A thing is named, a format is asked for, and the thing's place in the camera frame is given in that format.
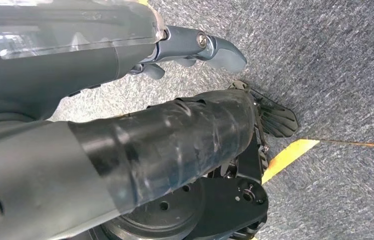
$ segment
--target screw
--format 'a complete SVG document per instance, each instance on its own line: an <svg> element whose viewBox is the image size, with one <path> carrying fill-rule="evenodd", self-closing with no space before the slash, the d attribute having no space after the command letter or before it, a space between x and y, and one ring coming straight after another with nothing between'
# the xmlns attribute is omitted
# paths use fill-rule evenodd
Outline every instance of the screw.
<svg viewBox="0 0 374 240"><path fill-rule="evenodd" d="M207 46L207 37L204 33L201 32L197 35L197 43L202 49Z"/></svg>

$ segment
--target black plastic part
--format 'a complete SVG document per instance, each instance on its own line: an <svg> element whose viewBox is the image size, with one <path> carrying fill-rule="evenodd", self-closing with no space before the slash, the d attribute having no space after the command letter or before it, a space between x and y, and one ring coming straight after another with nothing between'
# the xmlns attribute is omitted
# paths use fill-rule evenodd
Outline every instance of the black plastic part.
<svg viewBox="0 0 374 240"><path fill-rule="evenodd" d="M260 105L263 131L277 138L291 137L298 129L296 115L288 109L251 89L255 102Z"/></svg>
<svg viewBox="0 0 374 240"><path fill-rule="evenodd" d="M213 240L230 236L237 230L266 217L268 198L258 183L245 178L201 178L206 205L203 216L185 240ZM249 188L255 199L248 201L242 189Z"/></svg>
<svg viewBox="0 0 374 240"><path fill-rule="evenodd" d="M105 223L101 229L90 230L90 238L79 235L71 240L249 240L266 222L268 198L262 186L252 180L202 177L190 187L200 191L181 188ZM244 198L243 188L250 189L255 198ZM169 208L163 210L160 204L165 202Z"/></svg>
<svg viewBox="0 0 374 240"><path fill-rule="evenodd" d="M111 240L181 240L197 225L204 204L204 189L198 181L106 222L102 228Z"/></svg>
<svg viewBox="0 0 374 240"><path fill-rule="evenodd" d="M259 154L256 133L253 134L250 145L238 157L237 176L248 178L262 184L262 176L265 171Z"/></svg>

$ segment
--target yellow tape line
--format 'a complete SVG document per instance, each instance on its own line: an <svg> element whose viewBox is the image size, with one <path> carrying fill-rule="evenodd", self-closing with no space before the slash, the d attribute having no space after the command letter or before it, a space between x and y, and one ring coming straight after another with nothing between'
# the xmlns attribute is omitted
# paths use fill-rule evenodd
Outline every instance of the yellow tape line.
<svg viewBox="0 0 374 240"><path fill-rule="evenodd" d="M359 143L359 142L344 142L344 141L325 141L325 140L311 140L311 139L299 139L291 143L288 147L283 149L277 156L275 156L270 162L269 167L265 171L262 178L262 184L269 181L273 176L282 171L300 156L305 154L319 142L337 143L337 144L353 144L359 146L374 147L374 143Z"/></svg>
<svg viewBox="0 0 374 240"><path fill-rule="evenodd" d="M309 139L299 139L291 143L269 162L269 167L262 177L262 184L270 180L273 176L275 176L285 167L290 165L290 163L294 162L294 160L298 159L318 143L318 140Z"/></svg>

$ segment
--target transparent plastic cover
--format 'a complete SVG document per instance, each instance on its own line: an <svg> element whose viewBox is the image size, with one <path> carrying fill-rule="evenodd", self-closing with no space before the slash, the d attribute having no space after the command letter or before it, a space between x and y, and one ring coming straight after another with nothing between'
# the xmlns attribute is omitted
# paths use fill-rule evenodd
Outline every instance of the transparent plastic cover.
<svg viewBox="0 0 374 240"><path fill-rule="evenodd" d="M143 0L0 0L0 56L153 44L163 20Z"/></svg>

